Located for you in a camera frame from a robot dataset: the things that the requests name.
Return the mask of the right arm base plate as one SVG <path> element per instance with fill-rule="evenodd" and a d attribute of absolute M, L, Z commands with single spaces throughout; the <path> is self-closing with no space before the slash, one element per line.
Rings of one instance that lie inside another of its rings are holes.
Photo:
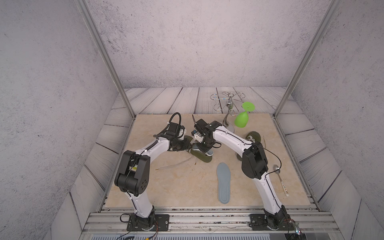
<path fill-rule="evenodd" d="M 294 232 L 296 226 L 293 220 L 283 218 L 281 221 L 271 220 L 265 214 L 250 214 L 249 227 L 253 231 L 285 231 Z"/>

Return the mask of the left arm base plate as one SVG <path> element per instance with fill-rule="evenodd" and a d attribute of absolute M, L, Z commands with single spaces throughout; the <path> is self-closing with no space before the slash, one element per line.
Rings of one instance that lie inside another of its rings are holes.
<path fill-rule="evenodd" d="M 170 216 L 151 214 L 148 218 L 141 218 L 130 214 L 128 232 L 167 232 L 169 230 Z"/>

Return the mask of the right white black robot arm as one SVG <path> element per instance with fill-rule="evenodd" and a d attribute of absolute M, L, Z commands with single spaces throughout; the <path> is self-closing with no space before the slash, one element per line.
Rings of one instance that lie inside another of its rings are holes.
<path fill-rule="evenodd" d="M 254 181 L 262 197 L 264 212 L 271 229 L 277 229 L 289 218 L 285 206 L 279 200 L 271 183 L 265 154 L 267 149 L 260 142 L 243 139 L 217 121 L 206 123 L 200 119 L 195 122 L 194 128 L 192 135 L 198 141 L 197 147 L 202 153 L 206 153 L 216 143 L 220 143 L 241 157 L 242 171 Z"/>

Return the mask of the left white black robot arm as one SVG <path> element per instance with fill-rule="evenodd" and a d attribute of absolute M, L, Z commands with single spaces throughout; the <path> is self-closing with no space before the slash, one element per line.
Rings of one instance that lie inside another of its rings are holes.
<path fill-rule="evenodd" d="M 115 176 L 115 186 L 132 201 L 135 215 L 149 218 L 154 211 L 146 188 L 150 180 L 151 163 L 165 152 L 188 151 L 190 140 L 185 139 L 186 130 L 181 124 L 169 123 L 154 140 L 136 151 L 125 151 Z"/>

